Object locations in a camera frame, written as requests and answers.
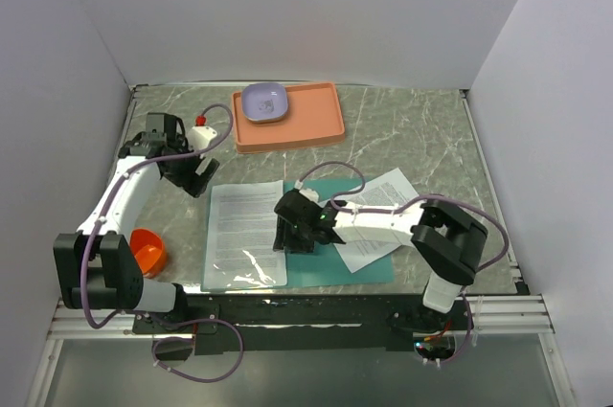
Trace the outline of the teal green file folder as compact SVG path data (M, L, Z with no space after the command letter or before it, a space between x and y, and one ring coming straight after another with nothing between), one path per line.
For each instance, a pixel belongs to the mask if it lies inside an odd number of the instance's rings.
M285 181L284 192L293 184ZM275 288L304 288L362 283L389 283L394 278L389 255L351 273L336 245L318 245L312 254L285 254L287 284Z

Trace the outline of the white printed paper sheets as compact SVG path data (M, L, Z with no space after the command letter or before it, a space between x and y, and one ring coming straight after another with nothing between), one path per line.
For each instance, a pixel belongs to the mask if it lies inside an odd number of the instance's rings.
M417 195L401 170L395 168L367 182L362 192L340 196L340 199L366 206L401 206ZM349 271L355 273L390 255L398 247L399 244L357 241L338 245L336 249Z

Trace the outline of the single white printed sheet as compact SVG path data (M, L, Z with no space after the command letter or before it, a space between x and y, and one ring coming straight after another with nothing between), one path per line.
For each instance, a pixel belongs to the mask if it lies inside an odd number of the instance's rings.
M269 289L287 284L285 254L273 249L281 180L214 186L209 197L203 291Z

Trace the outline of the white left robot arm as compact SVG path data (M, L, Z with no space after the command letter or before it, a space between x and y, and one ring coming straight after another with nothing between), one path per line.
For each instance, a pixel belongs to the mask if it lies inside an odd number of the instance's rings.
M203 115L186 128L168 113L149 113L143 131L119 149L114 175L96 208L78 229L57 236L53 245L64 305L89 315L94 309L155 313L166 331L182 330L190 320L186 294L176 283L159 283L142 272L129 241L136 220L165 179L193 198L210 183L219 162L206 168L205 151L222 136Z

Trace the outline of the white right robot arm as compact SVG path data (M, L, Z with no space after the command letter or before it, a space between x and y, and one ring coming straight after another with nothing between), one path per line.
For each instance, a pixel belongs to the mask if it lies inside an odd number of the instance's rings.
M434 195L411 206L368 206L329 200L324 206L311 192L286 192L274 207L285 247L310 253L316 244L381 242L413 246L431 273L419 305L420 321L443 327L463 288L474 283L488 229L457 203Z

